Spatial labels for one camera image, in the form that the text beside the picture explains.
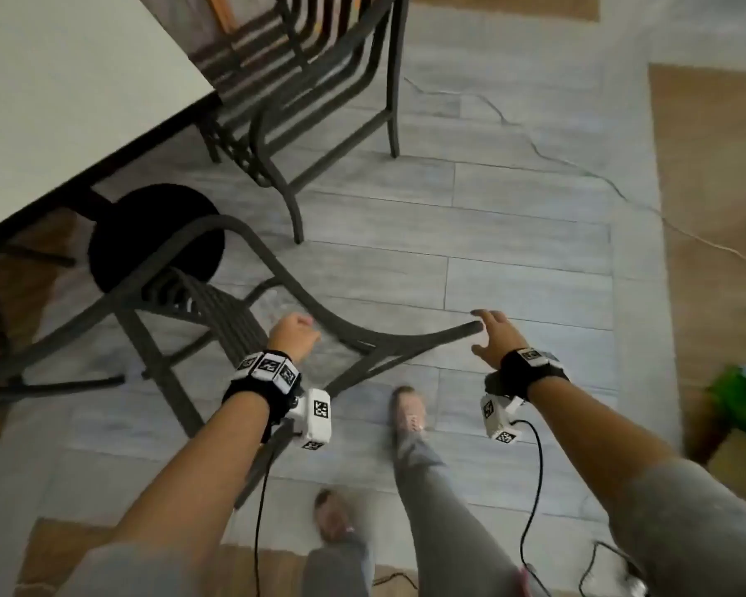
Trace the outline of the person's right hand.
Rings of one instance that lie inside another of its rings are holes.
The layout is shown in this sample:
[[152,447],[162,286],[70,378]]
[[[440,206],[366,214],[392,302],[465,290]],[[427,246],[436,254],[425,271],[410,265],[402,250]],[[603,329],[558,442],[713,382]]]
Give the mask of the person's right hand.
[[492,344],[493,358],[480,359],[491,369],[499,370],[503,358],[509,352],[529,347],[525,337],[503,312],[478,309],[470,314],[482,321],[487,332],[487,344]]

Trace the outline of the person's left hand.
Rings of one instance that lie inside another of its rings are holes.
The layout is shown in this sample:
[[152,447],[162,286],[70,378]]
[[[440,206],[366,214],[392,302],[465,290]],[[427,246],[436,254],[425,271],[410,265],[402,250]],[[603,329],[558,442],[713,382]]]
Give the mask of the person's left hand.
[[276,323],[269,332],[266,349],[287,355],[293,364],[300,367],[310,353],[293,352],[293,316],[295,313],[297,312],[287,314]]

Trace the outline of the dark metal slatted chair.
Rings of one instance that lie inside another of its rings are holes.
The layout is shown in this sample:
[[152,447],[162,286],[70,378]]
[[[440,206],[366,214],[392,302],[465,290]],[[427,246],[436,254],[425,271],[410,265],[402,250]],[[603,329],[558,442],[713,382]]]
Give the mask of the dark metal slatted chair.
[[[269,279],[260,282],[243,299],[210,286],[206,279],[198,279],[195,270],[181,270],[175,264],[176,258],[201,238],[223,237],[226,231],[242,237],[271,273]],[[325,386],[331,398],[425,352],[483,330],[477,320],[423,335],[377,332],[354,325],[322,306],[249,226],[231,216],[211,214],[193,220],[167,240],[152,246],[150,252],[142,252],[139,261],[130,261],[129,255],[122,254],[116,255],[115,260],[129,262],[129,269],[120,270],[119,283],[109,287],[100,300],[26,349],[0,355],[0,400],[40,399],[123,384],[126,381],[123,375],[34,385],[14,381],[28,367],[114,316],[145,365],[143,376],[157,385],[191,439],[205,421],[177,379],[174,367],[213,341],[220,344],[235,367],[245,362],[248,354],[262,350],[268,338],[251,309],[262,295],[277,287],[286,289],[326,332],[360,355],[358,361]],[[206,331],[184,348],[165,355],[140,320],[139,311],[190,322],[205,327]]]
[[[305,240],[298,194],[385,126],[398,158],[398,99],[411,0],[274,0],[271,8],[189,54],[219,95],[198,123],[210,160],[231,159],[284,200],[293,239]],[[358,98],[373,83],[388,44],[386,101],[371,119],[296,177],[274,155]]]

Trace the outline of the person's left forearm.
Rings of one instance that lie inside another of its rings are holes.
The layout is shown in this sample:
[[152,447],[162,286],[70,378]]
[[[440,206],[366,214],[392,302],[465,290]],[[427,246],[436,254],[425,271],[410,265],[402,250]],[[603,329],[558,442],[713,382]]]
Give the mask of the person's left forearm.
[[269,418],[252,392],[233,395],[169,461],[117,524],[113,542],[176,552],[202,568],[219,547]]

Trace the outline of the person's right forearm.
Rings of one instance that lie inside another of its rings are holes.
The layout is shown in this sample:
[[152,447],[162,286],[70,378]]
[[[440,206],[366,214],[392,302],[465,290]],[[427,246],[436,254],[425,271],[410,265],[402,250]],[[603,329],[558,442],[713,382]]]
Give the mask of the person's right forearm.
[[562,378],[536,381],[527,394],[609,520],[634,479],[680,459],[665,441]]

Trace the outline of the black marker wristband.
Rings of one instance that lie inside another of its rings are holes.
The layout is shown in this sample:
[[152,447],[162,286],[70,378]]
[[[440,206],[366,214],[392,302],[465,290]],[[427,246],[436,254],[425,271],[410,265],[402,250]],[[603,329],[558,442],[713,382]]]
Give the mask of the black marker wristband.
[[241,392],[253,392],[268,404],[268,425],[278,425],[295,406],[300,382],[300,372],[286,353],[270,349],[254,352],[239,363],[222,403]]
[[548,352],[532,348],[515,349],[506,353],[497,371],[499,395],[530,401],[530,387],[547,378],[569,382],[560,362]]

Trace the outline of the person's right shoe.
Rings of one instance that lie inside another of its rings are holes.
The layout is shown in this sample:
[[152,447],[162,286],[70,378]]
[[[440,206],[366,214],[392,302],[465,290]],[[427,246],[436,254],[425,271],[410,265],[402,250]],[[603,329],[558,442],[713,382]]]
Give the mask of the person's right shoe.
[[426,433],[426,403],[423,394],[409,385],[396,388],[390,398],[390,427],[395,450]]

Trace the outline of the person's shoe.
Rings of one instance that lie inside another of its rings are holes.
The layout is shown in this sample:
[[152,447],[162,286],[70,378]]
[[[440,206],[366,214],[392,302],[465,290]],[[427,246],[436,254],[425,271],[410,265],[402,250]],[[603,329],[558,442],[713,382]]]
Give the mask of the person's shoe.
[[423,394],[409,385],[396,388],[390,398],[390,427],[395,450],[426,433],[426,403]]
[[317,493],[312,519],[320,539],[326,544],[344,541],[355,532],[348,503],[331,488]]

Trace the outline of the person's right leg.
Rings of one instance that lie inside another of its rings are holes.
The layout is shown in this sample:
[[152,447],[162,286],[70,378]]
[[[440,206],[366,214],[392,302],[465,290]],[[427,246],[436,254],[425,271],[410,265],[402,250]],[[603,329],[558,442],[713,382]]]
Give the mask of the person's right leg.
[[455,493],[423,434],[397,429],[393,444],[419,597],[528,597],[523,572]]

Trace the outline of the person's leg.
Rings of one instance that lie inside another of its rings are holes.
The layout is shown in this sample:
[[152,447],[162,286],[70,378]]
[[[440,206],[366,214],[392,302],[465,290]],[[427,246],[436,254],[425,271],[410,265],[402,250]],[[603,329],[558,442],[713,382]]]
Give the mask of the person's leg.
[[346,532],[308,553],[300,597],[371,597],[373,575],[367,542]]
[[423,434],[397,429],[393,444],[419,597],[528,597],[523,572],[455,493]]

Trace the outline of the person's left shoe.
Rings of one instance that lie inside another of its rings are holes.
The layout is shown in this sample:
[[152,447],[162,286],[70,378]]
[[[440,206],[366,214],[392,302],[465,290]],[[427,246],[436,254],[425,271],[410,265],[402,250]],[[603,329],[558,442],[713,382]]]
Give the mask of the person's left shoe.
[[331,488],[317,493],[312,519],[320,539],[326,544],[344,541],[355,532],[348,503]]

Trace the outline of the black round base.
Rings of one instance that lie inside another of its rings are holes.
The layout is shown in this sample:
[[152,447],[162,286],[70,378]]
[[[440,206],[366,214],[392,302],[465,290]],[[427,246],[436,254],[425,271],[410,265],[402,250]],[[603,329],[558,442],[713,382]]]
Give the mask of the black round base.
[[[109,293],[179,229],[218,214],[218,208],[203,193],[181,184],[159,183],[132,190],[94,226],[87,258],[95,285]],[[159,304],[184,300],[173,269],[208,282],[219,270],[225,248],[223,231],[201,235],[144,286],[142,299]]]

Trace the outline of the person's left leg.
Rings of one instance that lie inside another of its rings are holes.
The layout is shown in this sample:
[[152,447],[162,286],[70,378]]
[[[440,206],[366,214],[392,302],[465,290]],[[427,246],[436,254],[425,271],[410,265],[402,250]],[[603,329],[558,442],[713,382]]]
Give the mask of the person's left leg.
[[308,553],[300,597],[371,597],[373,575],[367,542],[346,532]]

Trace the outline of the green bag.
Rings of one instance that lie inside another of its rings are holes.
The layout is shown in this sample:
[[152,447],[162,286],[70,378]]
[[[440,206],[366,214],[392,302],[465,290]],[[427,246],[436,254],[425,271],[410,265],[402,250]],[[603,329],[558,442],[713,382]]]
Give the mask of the green bag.
[[746,432],[746,365],[731,365],[706,389],[731,427]]

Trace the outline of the cardboard box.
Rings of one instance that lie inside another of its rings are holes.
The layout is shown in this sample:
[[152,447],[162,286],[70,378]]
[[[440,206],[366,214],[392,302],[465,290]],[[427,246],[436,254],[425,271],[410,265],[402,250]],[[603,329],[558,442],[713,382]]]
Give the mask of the cardboard box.
[[746,501],[746,432],[730,430],[706,462],[706,470]]

